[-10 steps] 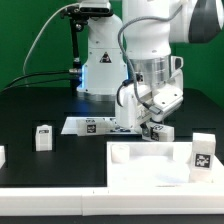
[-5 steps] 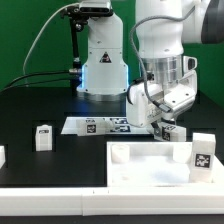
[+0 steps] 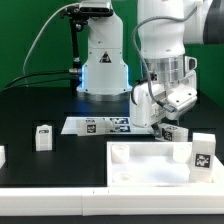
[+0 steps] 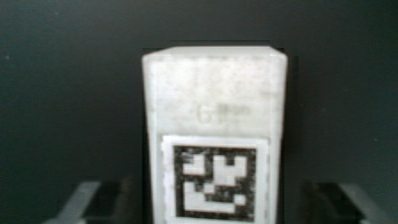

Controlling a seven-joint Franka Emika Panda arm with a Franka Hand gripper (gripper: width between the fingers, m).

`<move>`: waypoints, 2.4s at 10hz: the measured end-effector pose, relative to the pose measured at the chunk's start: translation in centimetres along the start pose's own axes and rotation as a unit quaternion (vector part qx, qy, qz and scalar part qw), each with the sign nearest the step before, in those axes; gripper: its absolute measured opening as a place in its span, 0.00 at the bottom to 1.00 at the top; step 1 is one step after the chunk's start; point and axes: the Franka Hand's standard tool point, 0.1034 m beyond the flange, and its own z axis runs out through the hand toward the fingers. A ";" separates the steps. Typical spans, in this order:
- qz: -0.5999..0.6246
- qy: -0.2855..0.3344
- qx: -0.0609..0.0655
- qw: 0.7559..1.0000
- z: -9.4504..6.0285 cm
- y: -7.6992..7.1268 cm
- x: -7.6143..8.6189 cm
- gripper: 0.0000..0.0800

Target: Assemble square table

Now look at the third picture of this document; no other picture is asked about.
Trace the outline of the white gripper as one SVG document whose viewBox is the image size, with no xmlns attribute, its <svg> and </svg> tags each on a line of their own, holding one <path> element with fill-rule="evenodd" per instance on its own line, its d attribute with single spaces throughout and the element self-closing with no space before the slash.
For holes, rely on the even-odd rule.
<svg viewBox="0 0 224 224">
<path fill-rule="evenodd" d="M 168 88 L 163 84 L 153 83 L 152 91 L 156 99 L 170 105 L 167 102 L 166 91 L 174 88 L 176 85 Z M 166 113 L 168 111 L 151 99 L 150 94 L 148 93 L 147 82 L 142 85 L 138 85 L 133 89 L 133 95 L 130 98 L 129 112 L 130 121 L 134 126 L 146 128 L 152 125 L 151 127 L 153 129 L 154 136 L 161 136 L 160 128 L 155 123 L 161 121 L 163 118 L 167 118 Z"/>
</svg>

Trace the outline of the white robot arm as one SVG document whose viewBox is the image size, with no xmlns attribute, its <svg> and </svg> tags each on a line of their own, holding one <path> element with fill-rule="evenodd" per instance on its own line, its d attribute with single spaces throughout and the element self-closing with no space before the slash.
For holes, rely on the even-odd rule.
<svg viewBox="0 0 224 224">
<path fill-rule="evenodd" d="M 95 100 L 117 96 L 127 81 L 122 21 L 111 0 L 82 0 L 78 11 L 89 26 L 79 93 Z M 162 119 L 178 119 L 197 100 L 197 61 L 185 55 L 184 46 L 224 44 L 224 0 L 137 0 L 132 43 L 141 79 L 130 93 L 130 120 L 160 136 Z"/>
</svg>

